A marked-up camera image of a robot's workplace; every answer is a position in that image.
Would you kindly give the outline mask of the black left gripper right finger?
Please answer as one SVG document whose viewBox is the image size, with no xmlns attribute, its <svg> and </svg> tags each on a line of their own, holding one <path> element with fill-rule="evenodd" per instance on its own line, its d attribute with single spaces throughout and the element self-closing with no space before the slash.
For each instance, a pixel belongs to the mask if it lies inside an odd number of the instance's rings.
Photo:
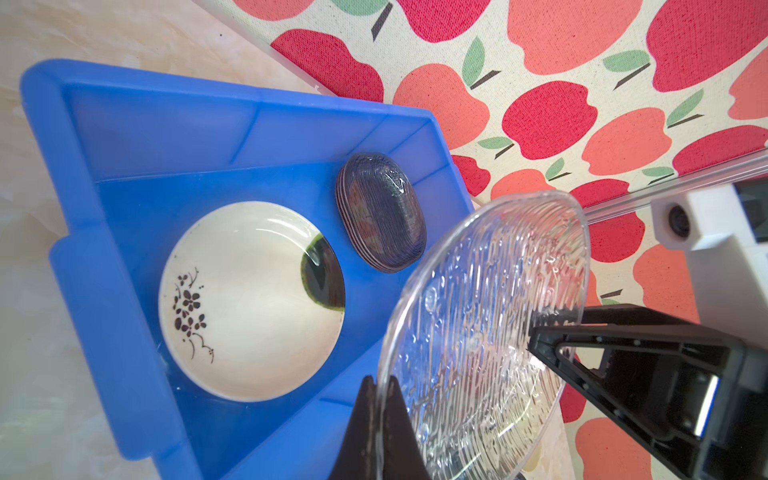
<svg viewBox="0 0 768 480">
<path fill-rule="evenodd" d="M 382 423 L 382 478 L 430 480 L 396 377 L 388 381 Z"/>
</svg>

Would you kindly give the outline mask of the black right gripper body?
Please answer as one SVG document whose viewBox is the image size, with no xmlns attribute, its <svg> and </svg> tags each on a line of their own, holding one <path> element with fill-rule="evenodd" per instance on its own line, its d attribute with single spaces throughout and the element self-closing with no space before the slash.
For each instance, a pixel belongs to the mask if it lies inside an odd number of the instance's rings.
<svg viewBox="0 0 768 480">
<path fill-rule="evenodd" d="M 686 323 L 695 324 L 632 305 L 588 307 L 584 311 L 585 326 Z M 741 341 L 744 356 L 735 375 L 718 390 L 704 443 L 638 442 L 681 478 L 764 479 L 767 476 L 767 352 Z"/>
</svg>

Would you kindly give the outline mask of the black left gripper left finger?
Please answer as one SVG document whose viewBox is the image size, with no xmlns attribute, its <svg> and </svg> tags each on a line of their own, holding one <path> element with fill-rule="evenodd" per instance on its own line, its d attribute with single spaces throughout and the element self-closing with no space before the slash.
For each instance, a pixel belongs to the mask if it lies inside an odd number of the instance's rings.
<svg viewBox="0 0 768 480">
<path fill-rule="evenodd" d="M 329 480 L 376 478 L 376 393 L 373 377 L 364 377 Z"/>
</svg>

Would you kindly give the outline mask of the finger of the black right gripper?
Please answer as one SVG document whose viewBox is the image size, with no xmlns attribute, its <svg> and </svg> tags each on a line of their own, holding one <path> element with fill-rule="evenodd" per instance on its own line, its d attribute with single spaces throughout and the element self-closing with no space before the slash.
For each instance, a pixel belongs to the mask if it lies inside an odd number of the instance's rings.
<svg viewBox="0 0 768 480">
<path fill-rule="evenodd" d="M 702 444 L 744 343 L 689 323 L 539 326 L 529 351 L 637 442 Z"/>
</svg>

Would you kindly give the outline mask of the clear glass plate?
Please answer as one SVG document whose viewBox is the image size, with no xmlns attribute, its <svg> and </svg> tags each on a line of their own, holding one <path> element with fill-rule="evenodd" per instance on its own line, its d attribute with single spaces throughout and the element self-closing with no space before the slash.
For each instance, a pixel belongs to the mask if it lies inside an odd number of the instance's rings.
<svg viewBox="0 0 768 480">
<path fill-rule="evenodd" d="M 388 156 L 351 156 L 337 176 L 335 199 L 353 248 L 374 269 L 397 273 L 424 254 L 427 227 L 415 189 Z"/>
<path fill-rule="evenodd" d="M 390 317 L 377 396 L 402 395 L 430 478 L 517 475 L 564 386 L 531 332 L 581 321 L 589 263 L 584 212 L 560 191 L 498 198 L 428 249 Z"/>
</svg>

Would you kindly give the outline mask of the white floral round plate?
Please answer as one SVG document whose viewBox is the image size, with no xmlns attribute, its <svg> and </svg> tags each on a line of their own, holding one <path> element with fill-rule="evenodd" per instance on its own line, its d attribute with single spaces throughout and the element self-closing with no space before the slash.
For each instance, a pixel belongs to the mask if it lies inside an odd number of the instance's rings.
<svg viewBox="0 0 768 480">
<path fill-rule="evenodd" d="M 223 206 L 170 253 L 159 325 L 180 370 L 218 397 L 257 402 L 306 383 L 340 337 L 346 292 L 321 231 L 268 202 Z"/>
</svg>

